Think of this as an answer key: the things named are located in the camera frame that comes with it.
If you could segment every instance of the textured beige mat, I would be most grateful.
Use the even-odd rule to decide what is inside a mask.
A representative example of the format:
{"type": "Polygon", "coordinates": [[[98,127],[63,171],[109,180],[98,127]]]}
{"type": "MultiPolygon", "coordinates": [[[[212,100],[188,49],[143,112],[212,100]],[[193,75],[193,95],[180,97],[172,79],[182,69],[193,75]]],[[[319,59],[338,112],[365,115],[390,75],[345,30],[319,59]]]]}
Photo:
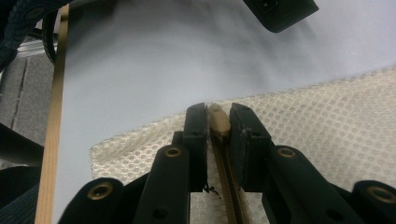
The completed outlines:
{"type": "MultiPolygon", "coordinates": [[[[324,177],[351,190],[374,179],[396,187],[396,67],[299,90],[220,102],[251,107],[277,145],[300,149],[324,177]]],[[[124,184],[148,172],[156,151],[180,131],[184,114],[150,123],[92,147],[92,175],[124,184]]],[[[208,182],[221,194],[211,146],[208,182]]],[[[261,195],[246,194],[250,223],[267,223],[261,195]]],[[[227,223],[222,199],[191,195],[191,223],[227,223]]]]}

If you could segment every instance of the brass screw hole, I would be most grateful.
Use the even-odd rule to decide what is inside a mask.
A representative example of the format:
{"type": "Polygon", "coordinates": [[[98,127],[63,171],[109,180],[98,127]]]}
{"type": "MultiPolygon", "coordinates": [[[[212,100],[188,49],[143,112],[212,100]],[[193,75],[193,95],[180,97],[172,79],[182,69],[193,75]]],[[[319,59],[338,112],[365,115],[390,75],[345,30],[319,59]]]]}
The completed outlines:
{"type": "Polygon", "coordinates": [[[113,191],[113,185],[109,182],[103,182],[95,185],[88,192],[88,198],[91,200],[102,200],[113,191]]]}
{"type": "Polygon", "coordinates": [[[178,157],[181,155],[181,150],[175,147],[171,147],[165,150],[165,155],[167,157],[178,157]]]}
{"type": "Polygon", "coordinates": [[[370,194],[383,203],[396,203],[396,195],[387,189],[371,186],[367,189],[370,194]]]}
{"type": "Polygon", "coordinates": [[[288,148],[282,147],[277,150],[277,154],[279,154],[282,157],[287,157],[287,158],[292,158],[296,156],[296,153],[288,148]]]}

